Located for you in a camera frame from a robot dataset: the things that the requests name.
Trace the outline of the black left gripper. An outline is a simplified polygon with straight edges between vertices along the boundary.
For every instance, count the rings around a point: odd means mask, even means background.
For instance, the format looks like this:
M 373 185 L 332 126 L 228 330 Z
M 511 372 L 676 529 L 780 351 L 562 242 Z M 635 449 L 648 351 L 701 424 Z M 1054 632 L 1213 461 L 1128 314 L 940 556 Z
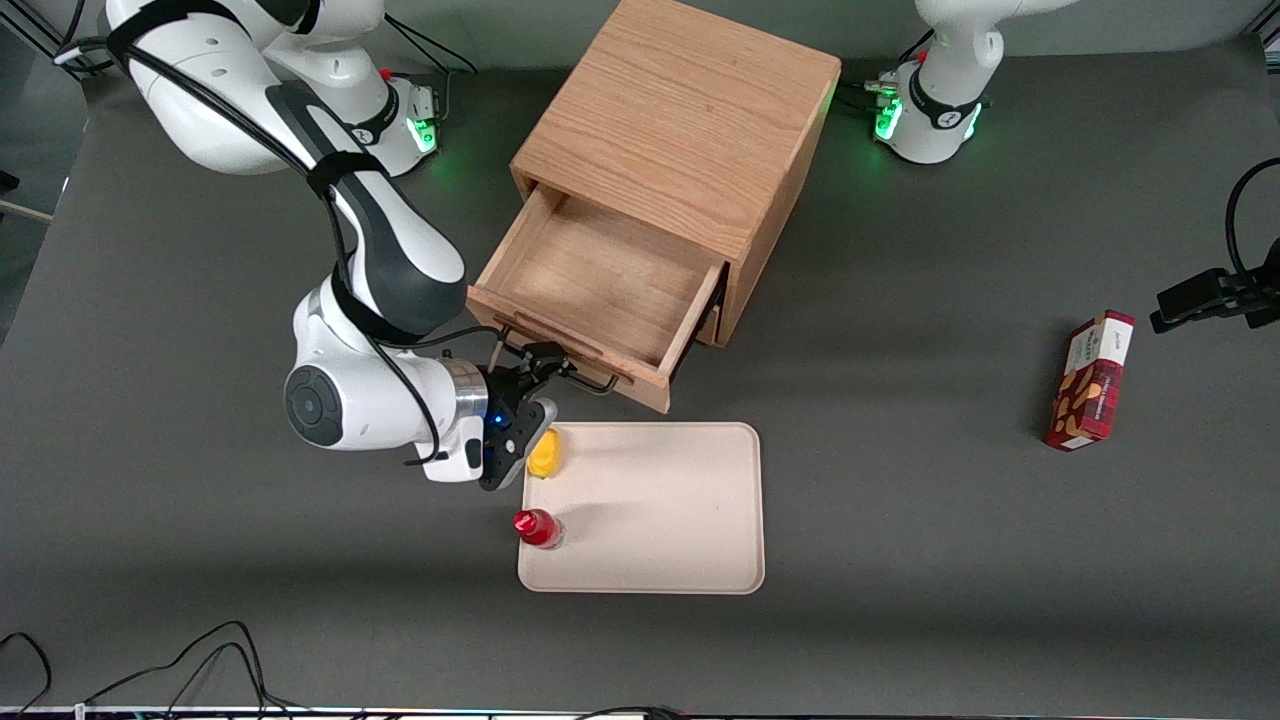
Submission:
M 1266 254 L 1263 263 L 1245 269 L 1238 242 L 1228 240 L 1228 256 L 1240 290 L 1236 291 L 1236 309 L 1252 329 L 1261 329 L 1279 320 L 1279 238 Z M 1233 315 L 1233 292 L 1222 282 L 1230 275 L 1222 268 L 1203 270 L 1156 295 L 1157 309 L 1149 323 L 1156 334 L 1165 334 L 1192 322 Z

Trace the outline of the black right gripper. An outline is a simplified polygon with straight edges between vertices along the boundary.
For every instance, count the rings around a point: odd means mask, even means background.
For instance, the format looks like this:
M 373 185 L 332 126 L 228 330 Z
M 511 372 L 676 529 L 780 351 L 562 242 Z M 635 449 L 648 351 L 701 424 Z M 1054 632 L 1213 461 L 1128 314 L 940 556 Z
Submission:
M 531 342 L 522 347 L 522 366 L 483 373 L 488 406 L 477 482 L 481 489 L 504 489 L 525 474 L 530 454 L 558 414 L 556 404 L 541 397 L 541 389 L 550 379 L 550 369 L 568 366 L 571 361 L 559 343 Z

